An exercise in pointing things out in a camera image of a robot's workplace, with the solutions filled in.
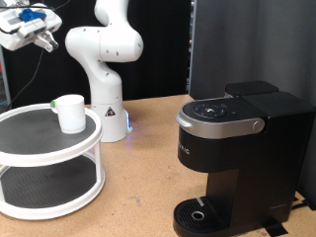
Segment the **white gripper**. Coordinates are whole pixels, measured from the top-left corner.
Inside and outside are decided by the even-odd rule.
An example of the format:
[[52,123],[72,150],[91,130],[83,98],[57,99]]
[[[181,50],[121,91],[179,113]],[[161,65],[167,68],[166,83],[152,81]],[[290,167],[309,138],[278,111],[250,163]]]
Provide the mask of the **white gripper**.
[[43,3],[0,3],[0,44],[14,51],[30,43],[52,52],[59,47],[53,33],[62,24]]

